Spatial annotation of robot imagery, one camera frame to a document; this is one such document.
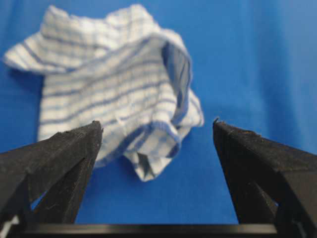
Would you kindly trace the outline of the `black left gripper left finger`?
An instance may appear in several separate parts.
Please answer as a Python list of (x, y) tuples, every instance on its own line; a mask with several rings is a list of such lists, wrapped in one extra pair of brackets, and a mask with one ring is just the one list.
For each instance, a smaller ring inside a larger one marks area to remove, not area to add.
[(73, 223), (101, 147), (98, 121), (0, 155), (0, 221)]

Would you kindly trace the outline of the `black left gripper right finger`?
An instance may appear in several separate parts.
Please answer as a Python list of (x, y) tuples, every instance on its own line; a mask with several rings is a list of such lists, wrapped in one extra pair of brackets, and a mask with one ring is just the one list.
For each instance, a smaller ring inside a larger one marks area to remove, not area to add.
[(238, 218), (217, 237), (314, 238), (317, 157), (215, 120), (213, 143)]

